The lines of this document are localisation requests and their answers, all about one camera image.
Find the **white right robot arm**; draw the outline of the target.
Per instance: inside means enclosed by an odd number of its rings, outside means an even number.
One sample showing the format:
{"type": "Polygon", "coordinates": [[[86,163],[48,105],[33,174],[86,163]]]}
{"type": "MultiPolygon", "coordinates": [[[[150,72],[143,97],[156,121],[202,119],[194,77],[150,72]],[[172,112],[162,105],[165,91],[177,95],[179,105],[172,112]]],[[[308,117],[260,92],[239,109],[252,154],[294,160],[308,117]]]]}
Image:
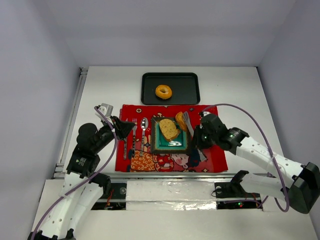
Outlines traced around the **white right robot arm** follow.
{"type": "Polygon", "coordinates": [[[194,128],[194,145],[200,149],[218,146],[226,152],[259,166],[270,177],[239,171],[231,180],[242,191],[260,193],[308,214],[320,196],[320,169],[312,162],[302,164],[270,151],[240,128],[227,128],[215,114],[204,116],[194,128]]]}

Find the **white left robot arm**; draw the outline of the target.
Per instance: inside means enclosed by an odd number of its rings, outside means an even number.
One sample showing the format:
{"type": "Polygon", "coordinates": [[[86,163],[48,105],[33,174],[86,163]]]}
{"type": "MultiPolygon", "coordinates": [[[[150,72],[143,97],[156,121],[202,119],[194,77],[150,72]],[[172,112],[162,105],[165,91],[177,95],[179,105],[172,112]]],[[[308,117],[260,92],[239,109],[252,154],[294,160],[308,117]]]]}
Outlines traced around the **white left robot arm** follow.
{"type": "Polygon", "coordinates": [[[30,240],[74,240],[85,216],[102,196],[111,192],[111,178],[97,169],[98,153],[111,141],[126,138],[134,123],[101,116],[103,126],[85,123],[78,129],[59,198],[40,218],[30,240]]]}

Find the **metal serving tongs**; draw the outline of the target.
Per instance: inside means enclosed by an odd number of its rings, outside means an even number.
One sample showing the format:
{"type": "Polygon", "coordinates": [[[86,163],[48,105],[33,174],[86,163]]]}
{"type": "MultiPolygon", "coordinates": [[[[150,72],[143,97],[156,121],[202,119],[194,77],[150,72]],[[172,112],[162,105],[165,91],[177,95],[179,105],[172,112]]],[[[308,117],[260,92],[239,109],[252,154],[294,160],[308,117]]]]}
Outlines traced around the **metal serving tongs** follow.
{"type": "MultiPolygon", "coordinates": [[[[190,117],[189,117],[189,114],[187,111],[185,111],[183,114],[182,114],[182,118],[183,120],[185,121],[186,125],[187,125],[187,128],[188,128],[188,131],[190,133],[190,136],[191,136],[191,139],[193,139],[193,136],[194,136],[194,129],[191,125],[191,121],[190,121],[190,117]]],[[[197,148],[197,151],[199,153],[199,157],[200,157],[200,161],[201,162],[204,162],[204,161],[207,161],[207,157],[205,156],[205,154],[197,148]]]]}

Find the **pale bread slice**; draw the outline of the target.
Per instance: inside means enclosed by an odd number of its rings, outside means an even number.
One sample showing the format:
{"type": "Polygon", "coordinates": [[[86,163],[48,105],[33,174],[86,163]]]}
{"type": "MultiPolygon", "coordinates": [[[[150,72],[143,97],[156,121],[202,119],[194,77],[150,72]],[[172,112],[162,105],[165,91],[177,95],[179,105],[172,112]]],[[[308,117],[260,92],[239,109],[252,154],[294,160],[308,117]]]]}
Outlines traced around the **pale bread slice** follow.
{"type": "Polygon", "coordinates": [[[181,111],[175,115],[175,121],[178,123],[181,130],[183,130],[184,132],[187,132],[188,127],[183,118],[183,113],[181,111]]]}

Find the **brown bread slice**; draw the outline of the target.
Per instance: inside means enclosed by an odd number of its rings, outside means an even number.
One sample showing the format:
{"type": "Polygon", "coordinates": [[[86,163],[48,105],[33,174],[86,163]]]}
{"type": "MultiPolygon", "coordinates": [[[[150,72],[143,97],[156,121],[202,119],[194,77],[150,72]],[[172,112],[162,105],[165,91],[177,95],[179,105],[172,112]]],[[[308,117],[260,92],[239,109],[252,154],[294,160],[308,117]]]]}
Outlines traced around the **brown bread slice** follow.
{"type": "Polygon", "coordinates": [[[159,121],[158,125],[163,137],[167,142],[176,139],[180,134],[180,130],[177,128],[175,122],[171,119],[162,119],[159,121]]]}

